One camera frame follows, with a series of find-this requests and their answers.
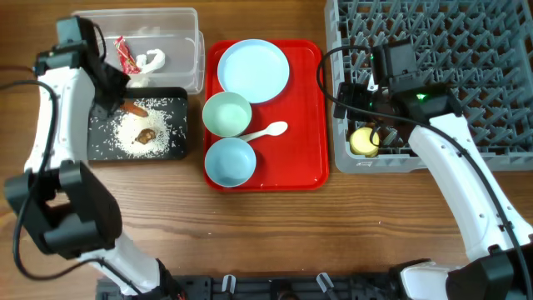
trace green light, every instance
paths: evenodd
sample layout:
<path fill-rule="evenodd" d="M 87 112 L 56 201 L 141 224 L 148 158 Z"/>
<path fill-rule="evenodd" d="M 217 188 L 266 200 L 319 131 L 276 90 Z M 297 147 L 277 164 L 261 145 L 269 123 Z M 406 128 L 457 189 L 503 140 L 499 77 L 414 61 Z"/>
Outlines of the green light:
<path fill-rule="evenodd" d="M 417 94 L 416 97 L 418 98 L 418 100 L 424 100 L 425 97 L 427 97 L 427 95 L 425 94 Z"/>

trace clear plastic container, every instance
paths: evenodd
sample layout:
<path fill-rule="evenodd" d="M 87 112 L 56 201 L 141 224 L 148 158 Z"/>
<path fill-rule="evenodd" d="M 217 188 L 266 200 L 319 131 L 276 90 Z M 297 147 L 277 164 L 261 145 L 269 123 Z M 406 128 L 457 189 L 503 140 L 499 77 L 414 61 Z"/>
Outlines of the clear plastic container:
<path fill-rule="evenodd" d="M 203 89 L 205 47 L 194 8 L 134 8 L 77 11 L 102 29 L 107 46 L 106 62 L 122 70 L 114 42 L 126 38 L 133 57 L 161 49 L 165 65 L 151 74 L 130 74 L 132 82 L 149 78 L 150 87 L 181 87 L 190 94 Z"/>

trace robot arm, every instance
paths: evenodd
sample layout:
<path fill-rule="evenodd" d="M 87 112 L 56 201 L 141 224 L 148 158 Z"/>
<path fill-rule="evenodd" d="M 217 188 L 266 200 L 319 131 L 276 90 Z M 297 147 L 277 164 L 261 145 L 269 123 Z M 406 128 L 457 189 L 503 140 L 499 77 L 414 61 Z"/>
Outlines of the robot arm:
<path fill-rule="evenodd" d="M 13 210 L 32 197 L 23 226 L 39 250 L 91 264 L 121 288 L 122 295 L 143 299 L 176 298 L 180 287 L 155 258 L 140 251 L 122 231 L 115 198 L 85 165 L 89 115 L 107 118 L 124 104 L 129 77 L 98 56 L 93 24 L 69 17 L 57 22 L 59 44 L 37 56 L 38 80 L 57 96 L 57 122 L 51 157 L 34 195 L 30 186 L 42 163 L 52 119 L 50 95 L 41 87 L 37 134 L 22 176 L 8 179 L 4 193 Z M 49 207 L 56 193 L 69 203 Z"/>
<path fill-rule="evenodd" d="M 468 150 L 506 210 L 520 245 L 530 243 L 529 236 L 533 234 L 533 228 L 515 210 L 486 166 L 473 142 L 466 119 L 450 113 L 434 117 L 430 123 Z M 409 144 L 426 164 L 444 195 L 461 231 L 469 260 L 473 262 L 489 256 L 489 248 L 495 245 L 502 251 L 512 249 L 511 240 L 503 230 L 502 221 L 485 186 L 466 159 L 457 155 L 455 147 L 443 137 L 420 126 L 411 133 Z"/>
<path fill-rule="evenodd" d="M 406 131 L 408 142 L 442 191 L 457 221 L 471 263 L 464 267 L 449 267 L 423 262 L 406 267 L 401 271 L 406 295 L 413 299 L 524 295 L 526 280 L 522 274 L 533 263 L 530 238 L 533 228 L 513 208 L 486 166 L 473 143 L 462 107 L 446 85 L 424 84 L 408 41 L 374 47 L 371 53 L 375 82 L 386 82 L 388 97 L 377 99 L 374 106 L 362 105 L 367 105 L 367 110 L 385 109 L 386 113 L 400 117 L 395 125 L 403 129 L 407 124 L 402 118 L 431 125 L 463 147 L 494 191 L 525 256 L 522 262 L 526 266 L 518 259 L 508 227 L 504 227 L 480 174 L 466 157 L 441 135 L 416 125 Z"/>

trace white spoon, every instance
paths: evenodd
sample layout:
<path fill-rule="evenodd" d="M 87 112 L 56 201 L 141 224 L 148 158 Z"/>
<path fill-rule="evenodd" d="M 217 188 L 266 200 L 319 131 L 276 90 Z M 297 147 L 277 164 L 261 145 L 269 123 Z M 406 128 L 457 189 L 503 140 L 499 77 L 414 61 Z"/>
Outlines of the white spoon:
<path fill-rule="evenodd" d="M 268 125 L 266 129 L 263 129 L 259 132 L 254 132 L 254 133 L 250 133 L 247 135 L 243 135 L 243 136 L 240 136 L 239 138 L 243 140 L 244 142 L 250 142 L 252 139 L 256 139 L 264 135 L 272 135 L 276 137 L 284 133 L 287 128 L 289 128 L 289 124 L 287 124 L 286 122 L 283 122 L 283 121 L 274 122 Z"/>

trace light blue plate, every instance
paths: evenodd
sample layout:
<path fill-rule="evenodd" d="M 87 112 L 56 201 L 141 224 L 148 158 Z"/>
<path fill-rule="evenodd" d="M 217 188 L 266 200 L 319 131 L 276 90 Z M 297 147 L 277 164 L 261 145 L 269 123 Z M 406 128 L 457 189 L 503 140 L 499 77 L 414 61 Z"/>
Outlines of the light blue plate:
<path fill-rule="evenodd" d="M 281 93 L 289 81 L 289 62 L 271 42 L 249 39 L 229 47 L 218 63 L 217 76 L 226 92 L 249 103 L 264 103 Z"/>
<path fill-rule="evenodd" d="M 234 188 L 250 179 L 256 163 L 256 154 L 247 142 L 229 137 L 215 142 L 207 150 L 204 166 L 214 183 Z"/>

